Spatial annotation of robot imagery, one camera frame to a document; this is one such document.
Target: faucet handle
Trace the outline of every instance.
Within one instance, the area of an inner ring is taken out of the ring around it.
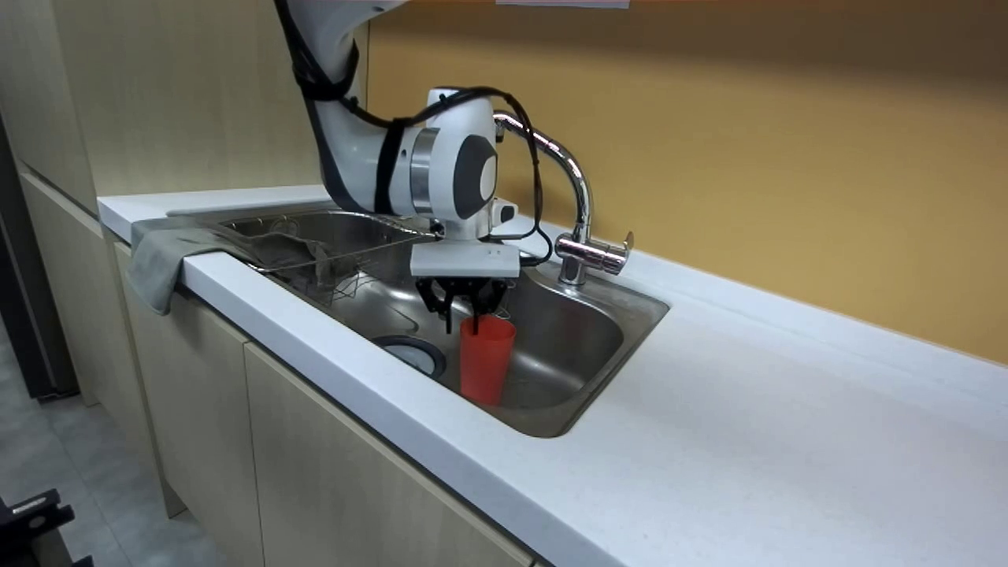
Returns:
[[[586,267],[620,274],[634,250],[634,229],[627,235],[623,245],[586,241],[579,243],[575,235],[562,235],[554,251],[562,259],[584,263]]]

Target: kitchen sink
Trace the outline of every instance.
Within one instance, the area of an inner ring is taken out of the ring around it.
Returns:
[[[446,331],[415,292],[410,245],[431,241],[427,229],[351,212],[210,225],[246,250],[261,274],[458,390],[458,328],[470,313],[454,305]],[[517,354],[502,406],[484,406],[537,439],[563,436],[668,313],[665,304],[603,279],[586,279],[576,295],[554,282],[557,266],[540,266],[508,291],[499,313],[517,325]]]

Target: yellow wall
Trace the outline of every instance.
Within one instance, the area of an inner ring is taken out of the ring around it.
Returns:
[[[1008,14],[944,7],[415,0],[376,26],[373,107],[512,90],[586,164],[605,236],[1008,364]]]

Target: red cup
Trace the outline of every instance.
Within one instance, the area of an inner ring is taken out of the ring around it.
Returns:
[[[480,328],[474,317],[461,331],[461,390],[480,406],[502,406],[503,378],[515,355],[515,323],[502,316],[482,316]]]

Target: floor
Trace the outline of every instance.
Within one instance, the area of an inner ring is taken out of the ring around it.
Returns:
[[[60,530],[70,555],[94,567],[221,567],[188,516],[167,520],[162,492],[100,406],[78,397],[36,404],[0,323],[0,497],[18,503],[58,489],[75,520]]]

